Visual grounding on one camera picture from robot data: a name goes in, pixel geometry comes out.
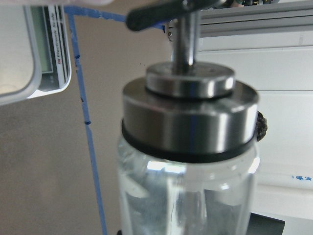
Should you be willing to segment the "aluminium frame post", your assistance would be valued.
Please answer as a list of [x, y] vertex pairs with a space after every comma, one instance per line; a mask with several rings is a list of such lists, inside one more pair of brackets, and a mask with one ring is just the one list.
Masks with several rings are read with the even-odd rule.
[[313, 2], [204, 10], [200, 51], [313, 47]]

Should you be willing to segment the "glass sauce bottle metal spout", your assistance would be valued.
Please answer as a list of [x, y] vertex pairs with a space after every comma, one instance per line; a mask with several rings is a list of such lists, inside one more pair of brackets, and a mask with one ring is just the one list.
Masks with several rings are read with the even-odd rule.
[[213, 0], [131, 10], [141, 31], [176, 19], [171, 62], [123, 89], [118, 178], [124, 235], [244, 235], [255, 173], [258, 94], [228, 67], [196, 61], [200, 11]]

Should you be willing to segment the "silver digital kitchen scale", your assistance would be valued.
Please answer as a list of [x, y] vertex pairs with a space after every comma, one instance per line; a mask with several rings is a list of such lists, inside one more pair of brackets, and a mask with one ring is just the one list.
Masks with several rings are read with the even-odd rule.
[[0, 2], [0, 104], [64, 91], [71, 63], [62, 5]]

